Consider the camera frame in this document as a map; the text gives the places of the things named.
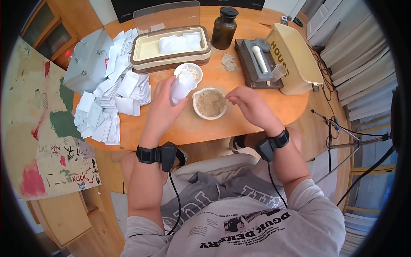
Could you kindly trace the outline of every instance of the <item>white plate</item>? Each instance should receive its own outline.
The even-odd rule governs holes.
[[[180,64],[175,70],[174,70],[174,75],[178,76],[182,71],[187,71],[188,74],[192,75],[196,74],[197,79],[193,76],[194,80],[196,81],[196,84],[200,83],[200,81],[203,79],[203,71],[195,63],[183,63]]]

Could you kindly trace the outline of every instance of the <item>tripod stand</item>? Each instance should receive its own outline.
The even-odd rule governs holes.
[[[381,141],[385,141],[390,139],[390,136],[388,134],[386,134],[384,137],[379,137],[379,138],[375,138],[375,139],[370,139],[370,140],[365,140],[365,141],[361,141],[358,137],[356,137],[353,133],[351,133],[350,131],[348,131],[347,129],[341,127],[340,125],[338,125],[337,122],[328,119],[327,117],[319,114],[318,112],[311,110],[312,113],[317,114],[318,116],[322,117],[324,119],[325,124],[329,127],[329,139],[328,139],[328,174],[325,175],[324,177],[322,177],[320,180],[316,181],[315,183],[317,184],[318,182],[322,181],[323,179],[325,179],[327,176],[329,176],[331,173],[333,173],[334,171],[336,171],[338,169],[338,167],[340,167],[345,161],[347,161],[351,156],[354,155],[354,153],[356,153],[360,147],[362,145],[366,145],[366,144],[371,144],[371,143],[376,143],[376,142],[381,142]],[[349,136],[351,136],[353,138],[353,143],[347,143],[347,144],[337,144],[337,145],[332,145],[331,141],[332,141],[332,137],[331,137],[331,130],[332,127],[335,127],[336,129],[338,128],[338,130],[342,130],[345,133],[347,133]],[[357,147],[347,158],[345,158],[340,164],[338,164],[333,170],[331,170],[331,149],[335,149],[335,148],[345,148],[345,147]]]

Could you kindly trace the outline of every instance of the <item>wrist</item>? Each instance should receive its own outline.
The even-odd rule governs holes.
[[[268,137],[277,137],[285,130],[285,126],[280,120],[274,121],[270,127],[265,129]]]
[[[147,149],[153,149],[159,146],[160,137],[155,133],[146,133],[143,131],[140,137],[139,146]]]

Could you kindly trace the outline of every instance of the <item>oval table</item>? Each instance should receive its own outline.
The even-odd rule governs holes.
[[[210,38],[214,19],[215,17],[201,18],[201,25],[207,28],[207,33]],[[234,38],[254,40],[257,37],[265,38],[270,32],[268,27],[257,22],[243,19],[236,19],[236,21],[237,30]],[[224,53],[235,56],[234,60],[238,68],[233,72],[226,71],[221,64],[221,58]],[[244,118],[238,106],[231,104],[229,104],[226,113],[217,120],[204,120],[198,117],[194,112],[192,101],[193,92],[202,88],[214,87],[227,94],[237,86],[245,86],[241,63],[234,50],[234,40],[227,50],[218,50],[213,47],[209,63],[201,66],[201,68],[203,70],[203,79],[197,88],[187,96],[189,101],[183,113],[181,113],[174,125],[163,135],[160,144],[167,141],[171,141],[176,145],[191,144],[261,131],[261,128],[250,124]],[[151,85],[151,94],[154,93],[157,83],[172,76],[173,72],[174,70],[170,69],[150,73],[149,83]],[[256,90],[285,125],[295,121],[302,114],[308,102],[308,92],[303,95],[284,95],[278,89]],[[73,99],[74,111],[79,101],[80,95],[75,93]],[[135,150],[139,144],[140,135],[143,131],[149,108],[150,104],[141,106],[140,116],[138,117],[119,113],[120,145],[105,145],[104,143],[91,139],[91,137],[85,140],[92,146],[107,151]]]

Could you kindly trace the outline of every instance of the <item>dark brown glass jar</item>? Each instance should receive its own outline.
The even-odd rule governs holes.
[[[232,7],[220,8],[220,17],[214,21],[211,38],[211,44],[215,48],[225,50],[230,47],[237,28],[237,23],[234,21],[237,15],[238,11]]]

